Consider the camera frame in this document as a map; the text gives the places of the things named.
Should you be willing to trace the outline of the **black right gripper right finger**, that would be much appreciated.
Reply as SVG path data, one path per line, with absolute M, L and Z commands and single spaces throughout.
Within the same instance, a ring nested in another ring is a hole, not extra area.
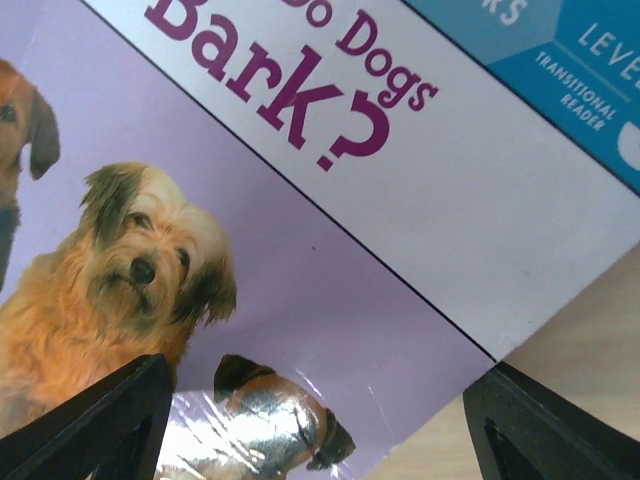
M 505 362 L 463 393 L 485 480 L 629 480 L 639 442 Z

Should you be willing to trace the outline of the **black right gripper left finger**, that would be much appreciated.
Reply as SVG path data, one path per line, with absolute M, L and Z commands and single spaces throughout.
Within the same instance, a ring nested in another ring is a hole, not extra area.
M 143 355 L 1 440 L 3 479 L 151 479 L 173 384 Z

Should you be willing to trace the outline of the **dog picture book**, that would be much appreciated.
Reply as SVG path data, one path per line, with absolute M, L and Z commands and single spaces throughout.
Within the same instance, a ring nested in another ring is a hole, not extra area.
M 635 1 L 5 1 L 1 431 L 141 355 L 154 479 L 359 479 L 639 242 Z

